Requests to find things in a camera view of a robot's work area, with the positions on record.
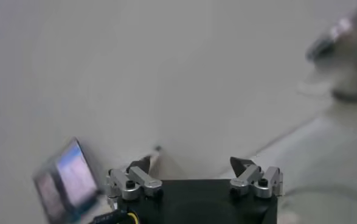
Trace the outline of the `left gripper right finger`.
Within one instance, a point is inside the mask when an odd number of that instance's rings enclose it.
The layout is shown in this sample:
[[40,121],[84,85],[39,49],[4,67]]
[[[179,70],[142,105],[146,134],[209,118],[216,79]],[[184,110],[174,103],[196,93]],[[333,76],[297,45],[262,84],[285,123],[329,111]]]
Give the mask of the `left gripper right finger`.
[[229,182],[230,194],[240,198],[252,192],[255,197],[268,199],[283,195],[283,173],[278,167],[263,170],[253,160],[230,157],[235,178]]

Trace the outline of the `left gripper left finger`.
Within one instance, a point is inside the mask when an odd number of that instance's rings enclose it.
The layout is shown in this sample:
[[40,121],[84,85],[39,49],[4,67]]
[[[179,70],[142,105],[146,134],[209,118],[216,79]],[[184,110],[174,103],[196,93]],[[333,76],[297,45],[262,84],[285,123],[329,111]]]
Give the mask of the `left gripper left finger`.
[[156,159],[145,156],[133,161],[125,169],[110,169],[106,176],[106,196],[117,201],[135,201],[141,195],[151,198],[163,196],[162,181],[150,176]]

